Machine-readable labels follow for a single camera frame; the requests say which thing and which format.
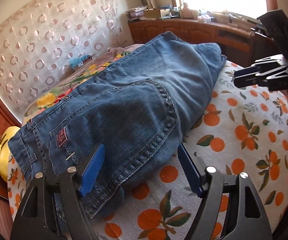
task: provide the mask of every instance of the jeans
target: jeans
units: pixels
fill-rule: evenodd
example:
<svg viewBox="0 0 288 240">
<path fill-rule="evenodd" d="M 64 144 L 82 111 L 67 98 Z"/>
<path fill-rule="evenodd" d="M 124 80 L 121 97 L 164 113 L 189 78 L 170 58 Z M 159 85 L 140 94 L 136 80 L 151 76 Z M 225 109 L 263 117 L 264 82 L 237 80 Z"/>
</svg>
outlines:
<svg viewBox="0 0 288 240">
<path fill-rule="evenodd" d="M 167 163 L 210 102 L 225 60 L 217 44 L 161 34 L 30 119 L 9 148 L 29 182 L 48 159 L 59 174 L 103 143 L 103 166 L 82 202 L 90 217 L 108 215 L 124 190 Z"/>
</svg>

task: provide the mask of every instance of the orange fruit pattern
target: orange fruit pattern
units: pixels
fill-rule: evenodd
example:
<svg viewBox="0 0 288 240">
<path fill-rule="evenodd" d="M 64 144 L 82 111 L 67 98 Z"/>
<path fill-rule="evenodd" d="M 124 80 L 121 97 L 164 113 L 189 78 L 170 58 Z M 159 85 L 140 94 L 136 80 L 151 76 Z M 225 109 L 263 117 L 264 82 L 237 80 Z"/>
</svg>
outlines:
<svg viewBox="0 0 288 240">
<path fill-rule="evenodd" d="M 221 223 L 216 222 L 211 238 L 214 239 L 222 232 L 223 226 Z"/>
<path fill-rule="evenodd" d="M 153 229 L 159 226 L 162 215 L 156 209 L 144 210 L 137 218 L 137 224 L 143 230 Z"/>
<path fill-rule="evenodd" d="M 111 238 L 119 238 L 122 235 L 121 228 L 114 223 L 107 223 L 105 225 L 104 231 L 106 235 L 108 235 Z"/>
<path fill-rule="evenodd" d="M 279 166 L 277 164 L 273 164 L 270 168 L 270 176 L 271 180 L 276 180 L 278 179 L 279 176 Z"/>
<path fill-rule="evenodd" d="M 236 99 L 234 98 L 228 98 L 227 99 L 227 103 L 230 105 L 230 106 L 237 106 L 238 102 Z"/>
<path fill-rule="evenodd" d="M 251 137 L 247 138 L 245 141 L 245 144 L 249 150 L 252 151 L 255 149 L 255 141 L 253 138 L 251 138 Z"/>
<path fill-rule="evenodd" d="M 160 171 L 160 179 L 165 183 L 173 182 L 177 179 L 179 171 L 176 167 L 167 165 L 163 167 Z"/>
<path fill-rule="evenodd" d="M 219 211 L 220 212 L 226 211 L 227 210 L 227 205 L 228 205 L 228 196 L 222 195 L 221 205 L 219 207 Z"/>
<path fill-rule="evenodd" d="M 271 142 L 276 142 L 276 135 L 272 131 L 268 133 L 268 138 Z"/>
<path fill-rule="evenodd" d="M 225 143 L 221 138 L 215 137 L 214 139 L 211 140 L 210 146 L 214 152 L 220 152 L 224 150 Z"/>
<path fill-rule="evenodd" d="M 288 151 L 288 142 L 286 140 L 283 140 L 283 148 Z"/>
<path fill-rule="evenodd" d="M 266 101 L 269 99 L 269 93 L 267 93 L 266 91 L 263 91 L 262 93 L 263 98 L 266 99 Z"/>
<path fill-rule="evenodd" d="M 284 200 L 284 194 L 282 192 L 277 193 L 275 197 L 275 204 L 276 206 L 280 206 Z"/>
<path fill-rule="evenodd" d="M 278 103 L 280 103 L 280 106 L 283 110 L 284 113 L 288 114 L 288 109 L 286 107 L 286 104 L 283 102 L 283 100 L 281 100 L 280 98 L 278 98 Z"/>
<path fill-rule="evenodd" d="M 164 240 L 166 237 L 166 230 L 162 228 L 154 228 L 148 232 L 148 240 Z"/>
<path fill-rule="evenodd" d="M 267 112 L 268 111 L 268 107 L 267 105 L 261 103 L 261 109 L 264 111 L 264 112 Z"/>
<path fill-rule="evenodd" d="M 12 177 L 11 177 L 12 185 L 15 185 L 15 182 L 17 181 L 17 174 L 18 174 L 18 170 L 16 169 L 16 170 L 14 171 L 14 174 L 13 174 Z"/>
<path fill-rule="evenodd" d="M 235 128 L 235 135 L 237 139 L 243 141 L 248 137 L 248 131 L 244 125 L 238 125 Z"/>
<path fill-rule="evenodd" d="M 207 113 L 206 115 L 204 115 L 204 122 L 208 125 L 208 126 L 216 126 L 219 124 L 220 122 L 220 118 L 217 114 L 215 113 Z"/>
<path fill-rule="evenodd" d="M 244 171 L 245 163 L 242 159 L 237 158 L 231 163 L 231 170 L 235 175 Z"/>
<path fill-rule="evenodd" d="M 250 92 L 250 94 L 251 94 L 253 97 L 257 97 L 257 96 L 258 96 L 255 90 L 250 90 L 249 92 Z"/>
<path fill-rule="evenodd" d="M 215 112 L 216 111 L 216 106 L 214 104 L 209 104 L 206 108 L 205 108 L 206 111 L 209 111 L 209 112 Z"/>
<path fill-rule="evenodd" d="M 114 217 L 114 212 L 111 214 L 111 215 L 108 215 L 107 217 L 104 217 L 103 219 L 105 220 L 105 221 L 110 221 L 110 220 L 112 220 L 113 219 L 113 217 Z"/>
<path fill-rule="evenodd" d="M 276 154 L 276 152 L 273 152 L 273 151 L 271 152 L 269 160 L 272 163 L 276 163 L 277 162 L 277 154 Z"/>
<path fill-rule="evenodd" d="M 132 195 L 138 200 L 145 199 L 149 194 L 149 187 L 146 183 L 141 183 L 134 189 L 132 189 Z"/>
</svg>

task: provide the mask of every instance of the bedspread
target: bedspread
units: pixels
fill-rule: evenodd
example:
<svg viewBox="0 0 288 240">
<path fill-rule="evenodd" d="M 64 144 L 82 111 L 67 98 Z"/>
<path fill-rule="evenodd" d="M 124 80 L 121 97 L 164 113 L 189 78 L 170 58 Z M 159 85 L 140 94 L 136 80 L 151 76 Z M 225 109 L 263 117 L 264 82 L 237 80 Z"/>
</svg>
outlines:
<svg viewBox="0 0 288 240">
<path fill-rule="evenodd" d="M 193 161 L 198 155 L 223 173 L 247 172 L 274 231 L 288 205 L 287 99 L 280 92 L 269 92 L 256 85 L 243 89 L 234 87 L 231 77 L 239 69 L 242 68 L 235 63 L 226 62 L 211 103 L 186 134 L 184 145 Z M 12 156 L 8 191 L 14 218 L 25 191 L 25 182 Z M 227 201 L 224 194 L 214 238 L 220 235 Z M 199 204 L 200 199 L 191 192 L 174 153 L 165 166 L 126 192 L 125 204 L 121 208 L 103 219 L 92 220 L 92 225 L 100 240 L 183 240 Z M 169 217 L 166 217 L 168 205 Z"/>
</svg>

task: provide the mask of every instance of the metal rivet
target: metal rivet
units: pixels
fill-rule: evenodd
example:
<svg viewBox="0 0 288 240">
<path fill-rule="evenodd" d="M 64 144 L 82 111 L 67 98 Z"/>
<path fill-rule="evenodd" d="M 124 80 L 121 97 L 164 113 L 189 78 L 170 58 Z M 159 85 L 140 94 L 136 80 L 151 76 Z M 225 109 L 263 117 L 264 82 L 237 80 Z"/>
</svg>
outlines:
<svg viewBox="0 0 288 240">
<path fill-rule="evenodd" d="M 216 169 L 215 169 L 215 167 L 213 167 L 213 166 L 208 166 L 208 167 L 206 168 L 206 170 L 207 170 L 209 173 L 215 173 L 215 172 L 216 172 Z"/>
<path fill-rule="evenodd" d="M 38 173 L 35 175 L 35 177 L 36 177 L 37 179 L 40 179 L 40 178 L 43 177 L 43 173 L 38 172 Z"/>
<path fill-rule="evenodd" d="M 246 172 L 241 172 L 240 173 L 240 176 L 243 178 L 243 179 L 247 179 L 248 178 L 248 174 Z"/>
<path fill-rule="evenodd" d="M 71 167 L 68 167 L 68 168 L 67 168 L 67 171 L 68 171 L 69 173 L 72 173 L 72 172 L 75 172 L 75 171 L 76 171 L 76 168 L 75 168 L 74 166 L 71 166 Z"/>
</svg>

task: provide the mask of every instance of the yellow plush toy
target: yellow plush toy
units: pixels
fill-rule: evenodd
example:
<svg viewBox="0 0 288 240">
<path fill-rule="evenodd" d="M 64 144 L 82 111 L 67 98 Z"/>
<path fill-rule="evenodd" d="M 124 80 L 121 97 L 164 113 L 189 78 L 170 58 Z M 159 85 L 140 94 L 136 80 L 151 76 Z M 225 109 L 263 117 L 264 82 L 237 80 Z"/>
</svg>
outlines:
<svg viewBox="0 0 288 240">
<path fill-rule="evenodd" d="M 20 130 L 17 126 L 11 126 L 5 130 L 0 139 L 0 175 L 5 182 L 8 182 L 8 163 L 10 150 L 8 141 Z"/>
</svg>

